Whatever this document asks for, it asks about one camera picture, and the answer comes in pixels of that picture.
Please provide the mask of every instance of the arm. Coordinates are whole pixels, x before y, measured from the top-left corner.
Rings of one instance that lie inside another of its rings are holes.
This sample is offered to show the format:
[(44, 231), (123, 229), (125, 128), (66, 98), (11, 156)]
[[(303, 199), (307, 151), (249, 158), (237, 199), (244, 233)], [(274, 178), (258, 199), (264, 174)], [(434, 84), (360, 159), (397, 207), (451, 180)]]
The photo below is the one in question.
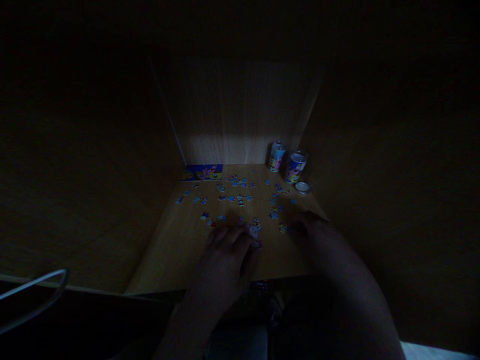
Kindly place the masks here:
[(290, 234), (335, 287), (339, 355), (349, 359), (404, 359), (387, 301), (364, 262), (343, 236), (311, 211), (297, 214)]
[(154, 359), (199, 359), (223, 313), (250, 283), (259, 249), (245, 227), (212, 231), (191, 286), (171, 318)]

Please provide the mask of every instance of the can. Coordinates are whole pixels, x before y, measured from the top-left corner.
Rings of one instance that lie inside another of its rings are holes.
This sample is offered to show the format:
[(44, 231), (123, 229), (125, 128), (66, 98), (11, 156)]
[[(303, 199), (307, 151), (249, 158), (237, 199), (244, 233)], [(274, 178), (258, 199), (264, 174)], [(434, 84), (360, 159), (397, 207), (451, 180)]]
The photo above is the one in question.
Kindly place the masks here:
[(285, 182), (288, 184), (296, 184), (300, 174), (305, 168), (305, 164), (309, 158), (308, 152), (297, 150), (290, 155), (290, 162), (285, 172)]
[(280, 140), (274, 140), (271, 142), (271, 152), (270, 159), (268, 160), (268, 170), (272, 173), (278, 173), (280, 165), (282, 164), (282, 159), (285, 155), (287, 148), (285, 144)]

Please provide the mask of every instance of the cylindrical container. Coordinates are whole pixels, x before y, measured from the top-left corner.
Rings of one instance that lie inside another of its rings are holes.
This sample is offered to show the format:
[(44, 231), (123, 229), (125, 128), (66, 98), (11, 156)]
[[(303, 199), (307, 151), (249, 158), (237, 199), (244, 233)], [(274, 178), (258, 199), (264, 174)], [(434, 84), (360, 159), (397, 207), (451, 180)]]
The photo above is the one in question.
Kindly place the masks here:
[(290, 155), (290, 162), (286, 168), (285, 182), (295, 184), (299, 180), (300, 174), (304, 170), (305, 164), (309, 158), (308, 152), (297, 150)]
[(299, 181), (295, 184), (295, 189), (303, 195), (307, 195), (312, 189), (306, 182)]
[(280, 165), (282, 164), (282, 158), (284, 157), (285, 144), (280, 140), (274, 140), (271, 142), (270, 159), (268, 160), (268, 170), (272, 173), (278, 173)]

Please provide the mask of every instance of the cartoon character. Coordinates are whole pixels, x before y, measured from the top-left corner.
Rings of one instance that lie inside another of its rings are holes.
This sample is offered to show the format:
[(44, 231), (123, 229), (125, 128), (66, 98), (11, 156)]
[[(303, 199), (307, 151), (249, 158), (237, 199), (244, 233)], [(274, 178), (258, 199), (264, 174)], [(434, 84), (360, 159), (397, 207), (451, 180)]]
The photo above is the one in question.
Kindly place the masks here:
[(185, 172), (183, 173), (183, 175), (181, 176), (181, 180), (182, 180), (182, 181), (187, 181), (187, 180), (190, 180), (190, 179), (193, 178), (193, 177), (194, 177), (194, 174), (193, 174), (193, 173), (191, 173), (190, 171), (185, 171)]
[(247, 224), (246, 228), (248, 229), (248, 233), (252, 238), (255, 240), (258, 240), (259, 238), (259, 232), (262, 230), (260, 226), (260, 218), (256, 217), (253, 219), (252, 224)]
[(196, 172), (196, 176), (200, 180), (210, 180), (211, 178), (214, 178), (214, 177), (217, 178), (217, 180), (219, 180), (218, 176), (212, 176), (212, 174), (215, 173), (216, 169), (217, 169), (217, 165), (212, 165), (210, 169), (205, 166), (205, 169), (203, 169), (202, 171)]
[(210, 173), (210, 178), (212, 180), (222, 180), (222, 173), (221, 172), (212, 172), (212, 173)]
[(288, 166), (286, 170), (286, 180), (290, 183), (296, 183), (299, 180), (300, 173), (302, 172), (302, 165), (298, 164), (293, 170)]
[(270, 161), (268, 163), (272, 169), (277, 169), (277, 159), (273, 155), (270, 155)]
[(278, 157), (278, 159), (276, 160), (275, 169), (277, 169), (277, 170), (280, 169), (280, 165), (282, 164), (282, 157), (283, 157), (283, 156), (280, 155), (280, 156)]

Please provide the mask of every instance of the wooden shelf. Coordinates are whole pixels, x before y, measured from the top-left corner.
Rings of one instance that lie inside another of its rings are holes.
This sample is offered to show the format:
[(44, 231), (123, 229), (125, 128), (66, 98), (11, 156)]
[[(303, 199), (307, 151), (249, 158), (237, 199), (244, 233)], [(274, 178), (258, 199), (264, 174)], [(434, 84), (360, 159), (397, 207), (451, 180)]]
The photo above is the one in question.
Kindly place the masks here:
[[(225, 180), (231, 175), (237, 175), (240, 179), (247, 178), (249, 187), (233, 187)], [(311, 210), (322, 216), (325, 214), (311, 193), (298, 193), (292, 185), (284, 182), (282, 176), (283, 172), (270, 172), (263, 164), (224, 165), (221, 183), (225, 192), (217, 189), (220, 181), (199, 182), (196, 188), (193, 188), (193, 182), (179, 182), (126, 293), (145, 294), (185, 289), (211, 231), (207, 225), (208, 219), (216, 221), (217, 226), (223, 226), (234, 225), (239, 216), (243, 216), (247, 223), (260, 217), (259, 240), (263, 242), (263, 250), (253, 280), (311, 274), (313, 269), (288, 234), (280, 233), (279, 223), (286, 223), (291, 215), (300, 211)], [(266, 185), (265, 180), (270, 180), (270, 185)], [(256, 187), (250, 188), (250, 183), (255, 183)], [(284, 211), (278, 213), (278, 219), (270, 219), (269, 199), (272, 194), (277, 193), (275, 184), (289, 189), (291, 194), (279, 195), (277, 204), (281, 204)], [(184, 197), (181, 204), (176, 204), (178, 197), (187, 190), (192, 190), (192, 193)], [(251, 195), (253, 199), (244, 199), (243, 207), (238, 205), (236, 199), (234, 202), (219, 201), (219, 196), (236, 197), (238, 194)], [(194, 203), (196, 196), (208, 197), (207, 204)], [(290, 199), (295, 199), (297, 203), (291, 204)], [(200, 219), (204, 211), (209, 213), (207, 220)], [(227, 221), (218, 221), (219, 215), (225, 215)]]

